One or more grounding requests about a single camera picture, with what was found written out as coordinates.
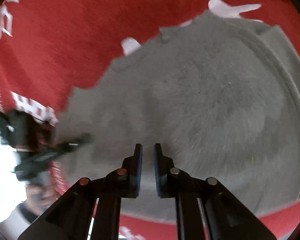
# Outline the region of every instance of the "gray cloth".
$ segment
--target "gray cloth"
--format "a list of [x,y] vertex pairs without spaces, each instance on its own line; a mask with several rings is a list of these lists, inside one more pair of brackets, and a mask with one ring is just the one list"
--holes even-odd
[[216,177],[256,215],[300,199],[300,60],[275,26],[206,11],[187,27],[162,28],[112,62],[96,87],[75,88],[59,140],[94,143],[60,161],[70,183],[100,178],[144,146],[141,192],[122,212],[174,221],[156,196],[153,145],[176,167]]

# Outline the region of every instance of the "metal screw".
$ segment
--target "metal screw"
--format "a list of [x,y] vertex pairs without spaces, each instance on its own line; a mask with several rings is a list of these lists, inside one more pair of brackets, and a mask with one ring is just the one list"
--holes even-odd
[[124,175],[127,173],[127,170],[124,168],[120,168],[120,169],[117,169],[116,172],[118,175]]
[[82,185],[82,186],[85,186],[89,183],[89,179],[88,178],[81,178],[79,180],[79,184]]
[[170,173],[173,175],[178,175],[180,173],[180,170],[178,168],[171,168]]
[[212,186],[217,185],[217,183],[218,183],[218,181],[215,178],[213,178],[213,177],[208,178],[207,182],[208,182],[208,184],[210,184]]

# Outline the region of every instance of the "red surface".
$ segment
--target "red surface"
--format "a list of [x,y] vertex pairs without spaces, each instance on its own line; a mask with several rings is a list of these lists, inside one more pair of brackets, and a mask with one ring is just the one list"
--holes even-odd
[[[90,88],[114,57],[120,42],[143,43],[160,26],[201,14],[209,0],[20,0],[7,3],[13,37],[0,39],[0,90],[4,110],[15,108],[11,91],[56,112],[66,107],[73,86]],[[279,24],[300,55],[300,16],[289,0],[223,0],[230,5],[259,3],[242,16]],[[300,203],[262,221],[283,236],[300,221]],[[175,239],[175,227],[122,217],[133,235]]]

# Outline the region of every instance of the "gray fabric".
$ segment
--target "gray fabric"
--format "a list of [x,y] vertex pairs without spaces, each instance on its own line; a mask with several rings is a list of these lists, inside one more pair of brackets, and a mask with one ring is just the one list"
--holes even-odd
[[282,30],[206,11],[162,28],[112,62],[90,90],[75,88],[59,116],[59,140],[94,143],[60,161],[71,183],[105,176],[144,146],[141,192],[122,212],[175,219],[156,196],[153,144],[191,176],[214,176],[256,215],[300,199],[300,60]]

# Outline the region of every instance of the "black metal bar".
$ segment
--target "black metal bar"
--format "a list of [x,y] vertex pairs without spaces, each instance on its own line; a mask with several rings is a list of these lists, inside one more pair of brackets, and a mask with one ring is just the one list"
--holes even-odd
[[205,240],[198,199],[189,193],[176,197],[179,240]]
[[118,240],[121,198],[99,199],[90,240]]

